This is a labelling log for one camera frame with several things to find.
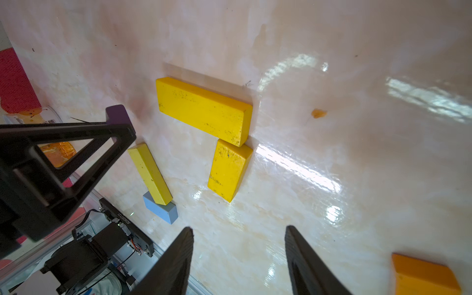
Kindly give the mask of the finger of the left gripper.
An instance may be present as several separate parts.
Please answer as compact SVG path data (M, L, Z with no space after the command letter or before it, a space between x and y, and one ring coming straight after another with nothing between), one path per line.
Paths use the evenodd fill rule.
M135 139L130 123L2 125L1 243L63 225ZM40 149L80 140L89 143L59 168Z

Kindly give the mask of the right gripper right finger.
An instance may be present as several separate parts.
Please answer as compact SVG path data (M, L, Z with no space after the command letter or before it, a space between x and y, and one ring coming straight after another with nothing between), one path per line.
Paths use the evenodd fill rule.
M349 295L350 291L292 225L286 227L285 251L295 295Z

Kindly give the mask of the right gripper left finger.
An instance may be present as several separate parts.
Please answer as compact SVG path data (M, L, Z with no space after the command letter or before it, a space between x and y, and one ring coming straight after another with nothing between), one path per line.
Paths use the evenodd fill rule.
M186 294L193 249L193 230L191 227L185 227L131 294Z

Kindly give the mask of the short yellow block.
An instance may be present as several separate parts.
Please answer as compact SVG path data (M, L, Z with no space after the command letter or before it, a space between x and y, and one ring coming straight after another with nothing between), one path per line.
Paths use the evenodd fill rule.
M253 150L219 139L210 170L208 188L231 203L236 196L252 157Z

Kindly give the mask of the long yellow block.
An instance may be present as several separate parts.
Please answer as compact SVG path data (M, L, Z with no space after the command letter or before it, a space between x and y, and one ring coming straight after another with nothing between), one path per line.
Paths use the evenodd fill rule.
M171 77L156 80L159 111L241 147L248 138L252 105Z

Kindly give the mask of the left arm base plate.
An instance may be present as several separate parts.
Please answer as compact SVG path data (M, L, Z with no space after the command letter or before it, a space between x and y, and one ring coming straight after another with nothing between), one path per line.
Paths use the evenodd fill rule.
M125 245L130 245L133 253L154 254L154 244L143 231L106 199L101 198L99 203L100 209L89 210L73 229L73 240L55 251L40 270L57 279L59 295L84 295L97 285L95 278L104 277L104 271L117 272L124 264L113 266L112 258ZM91 212L104 214L109 224L94 236L80 234L78 230Z

